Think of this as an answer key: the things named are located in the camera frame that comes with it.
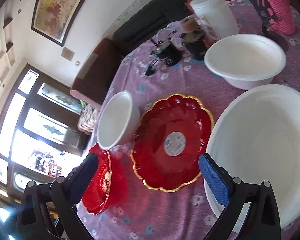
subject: shelf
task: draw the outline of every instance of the shelf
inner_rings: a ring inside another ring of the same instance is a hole
[[[8,52],[12,48],[12,46],[13,46],[13,43],[12,42],[8,42],[7,43],[7,50],[6,50],[6,52]]]
[[[2,28],[4,29],[5,27],[7,27],[10,22],[12,22],[12,18],[10,17],[6,18],[4,20],[4,26]]]

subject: red bowl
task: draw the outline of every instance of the red bowl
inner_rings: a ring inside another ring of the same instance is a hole
[[[174,94],[155,102],[134,136],[130,157],[136,176],[164,192],[195,182],[213,126],[212,114],[196,97]]]
[[[121,162],[111,157],[109,151],[102,150],[96,143],[89,152],[98,155],[99,164],[82,197],[82,203],[88,213],[98,215],[109,205],[125,198],[128,186]]]

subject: red plate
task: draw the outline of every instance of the red plate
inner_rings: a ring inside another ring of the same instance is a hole
[[[134,136],[133,170],[146,187],[175,192],[201,176],[214,125],[212,114],[193,96],[174,94],[145,112]]]

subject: pink basket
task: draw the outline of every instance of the pink basket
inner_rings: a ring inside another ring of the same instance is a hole
[[[271,4],[274,12],[276,13],[279,22],[274,23],[271,28],[275,31],[292,35],[295,33],[295,26],[292,19],[292,13],[290,9],[290,1],[289,0],[268,0]]]

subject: white plastic bucket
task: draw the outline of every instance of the white plastic bucket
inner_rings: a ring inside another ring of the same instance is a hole
[[[239,33],[226,0],[193,0],[190,3],[206,33],[215,41]]]

